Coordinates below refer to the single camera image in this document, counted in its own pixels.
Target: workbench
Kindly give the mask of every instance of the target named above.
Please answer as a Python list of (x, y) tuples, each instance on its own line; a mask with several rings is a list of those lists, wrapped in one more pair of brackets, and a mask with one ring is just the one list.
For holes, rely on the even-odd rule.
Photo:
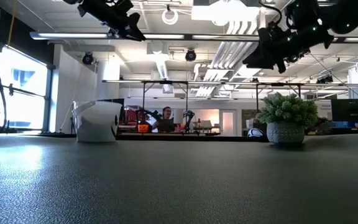
[(1, 135), (0, 223), (358, 224), (358, 134), (300, 149)]

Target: man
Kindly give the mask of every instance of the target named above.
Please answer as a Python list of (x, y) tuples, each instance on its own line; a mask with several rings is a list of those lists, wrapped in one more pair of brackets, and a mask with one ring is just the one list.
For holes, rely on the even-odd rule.
[(164, 107), (164, 109), (162, 109), (162, 119), (153, 124), (153, 130), (157, 128), (159, 133), (174, 132), (175, 126), (173, 125), (173, 120), (170, 119), (171, 113), (171, 107)]

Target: door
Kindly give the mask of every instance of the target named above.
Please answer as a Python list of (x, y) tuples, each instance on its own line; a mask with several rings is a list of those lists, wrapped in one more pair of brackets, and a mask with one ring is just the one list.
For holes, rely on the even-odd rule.
[(219, 110), (221, 136), (237, 136), (235, 110)]

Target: pillar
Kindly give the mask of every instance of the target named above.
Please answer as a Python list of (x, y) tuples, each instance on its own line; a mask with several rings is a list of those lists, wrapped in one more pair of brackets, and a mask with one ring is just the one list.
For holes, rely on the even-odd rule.
[(104, 83), (102, 80), (119, 80), (120, 63), (110, 60), (102, 61), (97, 69), (98, 84), (96, 86), (97, 100), (109, 100), (119, 98), (119, 83)]

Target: computer monitor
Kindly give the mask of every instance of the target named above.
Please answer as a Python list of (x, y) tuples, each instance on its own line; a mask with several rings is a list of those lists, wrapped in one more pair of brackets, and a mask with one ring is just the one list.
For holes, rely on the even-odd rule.
[(358, 122), (358, 99), (331, 100), (333, 121)]

